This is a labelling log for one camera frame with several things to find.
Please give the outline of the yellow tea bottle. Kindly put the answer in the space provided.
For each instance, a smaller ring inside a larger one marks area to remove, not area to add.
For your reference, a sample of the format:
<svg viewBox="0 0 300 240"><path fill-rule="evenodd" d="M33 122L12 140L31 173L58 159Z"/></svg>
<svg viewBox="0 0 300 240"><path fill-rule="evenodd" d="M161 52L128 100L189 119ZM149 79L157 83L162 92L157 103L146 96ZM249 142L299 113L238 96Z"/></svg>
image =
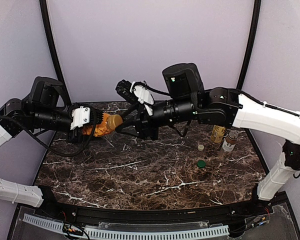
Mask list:
<svg viewBox="0 0 300 240"><path fill-rule="evenodd" d="M210 140L212 142L213 149L219 148L219 146L222 143L225 132L226 132L226 128L224 126L219 126L219 125L213 126L211 136L210 136Z"/></svg>

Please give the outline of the gold bottle cap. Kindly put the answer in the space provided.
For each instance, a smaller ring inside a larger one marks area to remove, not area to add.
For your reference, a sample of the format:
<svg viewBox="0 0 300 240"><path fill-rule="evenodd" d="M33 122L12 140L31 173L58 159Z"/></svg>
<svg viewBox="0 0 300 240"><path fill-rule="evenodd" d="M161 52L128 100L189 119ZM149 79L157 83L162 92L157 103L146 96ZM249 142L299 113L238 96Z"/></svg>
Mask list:
<svg viewBox="0 0 300 240"><path fill-rule="evenodd" d="M123 118L119 114L110 115L107 118L107 128L114 131L116 127L123 123Z"/></svg>

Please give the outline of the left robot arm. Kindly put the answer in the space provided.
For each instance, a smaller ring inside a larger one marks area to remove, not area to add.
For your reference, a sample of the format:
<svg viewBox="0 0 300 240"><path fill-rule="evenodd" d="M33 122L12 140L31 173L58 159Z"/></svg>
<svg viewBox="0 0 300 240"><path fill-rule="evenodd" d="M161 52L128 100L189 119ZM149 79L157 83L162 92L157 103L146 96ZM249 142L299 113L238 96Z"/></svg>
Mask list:
<svg viewBox="0 0 300 240"><path fill-rule="evenodd" d="M0 147L24 131L56 155L74 157L80 154L90 142L93 133L73 153L64 153L49 147L34 133L35 130L72 133L85 126L96 127L103 119L101 114L87 104L75 106L65 103L58 107L59 99L66 99L62 82L50 77L36 77L30 93L24 99L12 98L0 108ZM2 178L0 200L39 209L56 203L52 190L47 186L23 185Z"/></svg>

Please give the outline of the orange tea bottle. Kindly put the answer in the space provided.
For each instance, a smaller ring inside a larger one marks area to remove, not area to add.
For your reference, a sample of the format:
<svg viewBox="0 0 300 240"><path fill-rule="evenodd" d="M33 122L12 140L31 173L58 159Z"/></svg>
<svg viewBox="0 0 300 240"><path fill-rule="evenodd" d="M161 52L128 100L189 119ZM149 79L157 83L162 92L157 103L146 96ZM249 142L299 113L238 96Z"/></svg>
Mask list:
<svg viewBox="0 0 300 240"><path fill-rule="evenodd" d="M103 120L100 124L97 124L95 128L93 128L92 125L89 126L84 126L85 128L85 132L86 133L90 133L93 132L93 136L94 137L102 137L105 135L108 135L112 132L114 132L115 130L110 130L107 128L107 118L110 116L110 114L108 113L103 113Z"/></svg>

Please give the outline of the pale cream bottle cap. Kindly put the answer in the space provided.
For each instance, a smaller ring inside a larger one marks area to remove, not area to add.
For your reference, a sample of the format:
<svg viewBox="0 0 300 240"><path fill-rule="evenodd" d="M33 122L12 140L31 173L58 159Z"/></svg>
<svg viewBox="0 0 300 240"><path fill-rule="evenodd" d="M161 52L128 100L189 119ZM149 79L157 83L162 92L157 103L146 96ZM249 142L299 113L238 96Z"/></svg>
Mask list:
<svg viewBox="0 0 300 240"><path fill-rule="evenodd" d="M199 151L203 151L203 150L205 149L205 146L202 145L202 144L200 144L200 145L198 145L197 149L198 149Z"/></svg>

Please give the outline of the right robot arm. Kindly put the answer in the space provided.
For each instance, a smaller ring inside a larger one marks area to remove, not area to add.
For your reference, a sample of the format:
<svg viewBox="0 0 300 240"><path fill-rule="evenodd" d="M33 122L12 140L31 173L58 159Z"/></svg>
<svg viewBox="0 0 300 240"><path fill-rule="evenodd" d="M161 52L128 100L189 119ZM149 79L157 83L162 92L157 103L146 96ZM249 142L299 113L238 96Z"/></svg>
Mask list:
<svg viewBox="0 0 300 240"><path fill-rule="evenodd" d="M257 184L253 199L269 202L300 171L300 111L260 101L234 88L205 89L194 63L178 63L162 72L169 100L155 102L154 89L144 82L121 80L115 90L130 108L122 114L116 132L157 140L159 128L177 123L217 125L256 130L285 139L275 166Z"/></svg>

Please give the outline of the green cap brown bottle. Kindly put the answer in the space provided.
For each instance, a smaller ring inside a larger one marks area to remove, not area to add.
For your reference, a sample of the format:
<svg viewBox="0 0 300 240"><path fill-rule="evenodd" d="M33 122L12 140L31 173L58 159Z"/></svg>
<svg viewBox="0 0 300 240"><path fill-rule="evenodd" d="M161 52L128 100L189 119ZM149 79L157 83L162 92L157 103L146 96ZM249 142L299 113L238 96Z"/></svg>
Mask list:
<svg viewBox="0 0 300 240"><path fill-rule="evenodd" d="M227 160L230 157L230 155L232 154L236 146L237 140L238 140L238 133L234 130L231 130L222 143L222 146L218 153L219 160L221 161Z"/></svg>

